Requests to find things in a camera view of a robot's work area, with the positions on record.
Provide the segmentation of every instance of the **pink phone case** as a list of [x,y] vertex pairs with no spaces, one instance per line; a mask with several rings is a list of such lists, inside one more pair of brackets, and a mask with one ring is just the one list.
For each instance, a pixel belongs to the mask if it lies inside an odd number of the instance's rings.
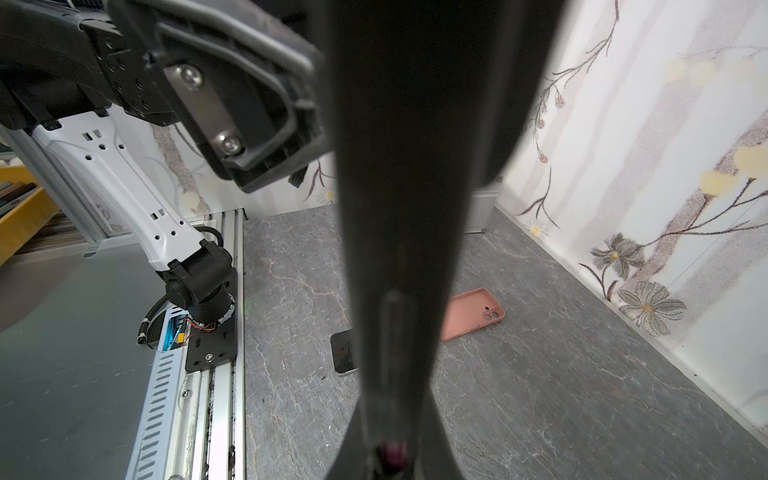
[[486,289],[478,288],[462,293],[448,300],[440,338],[447,342],[465,333],[501,322],[503,318],[504,309]]

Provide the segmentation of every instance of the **screw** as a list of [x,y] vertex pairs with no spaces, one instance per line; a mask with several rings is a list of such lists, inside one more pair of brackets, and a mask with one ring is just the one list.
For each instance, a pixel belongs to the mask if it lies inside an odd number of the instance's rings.
[[235,135],[219,134],[219,146],[227,155],[237,155],[243,150],[243,143]]
[[179,65],[176,67],[176,76],[178,76],[190,90],[197,90],[203,86],[203,72],[192,65]]

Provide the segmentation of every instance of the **black smartphone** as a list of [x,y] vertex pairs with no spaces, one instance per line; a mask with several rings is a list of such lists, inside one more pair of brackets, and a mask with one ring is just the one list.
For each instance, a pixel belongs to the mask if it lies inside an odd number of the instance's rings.
[[352,360],[352,330],[331,335],[331,355],[333,370],[337,375],[347,375],[357,370]]

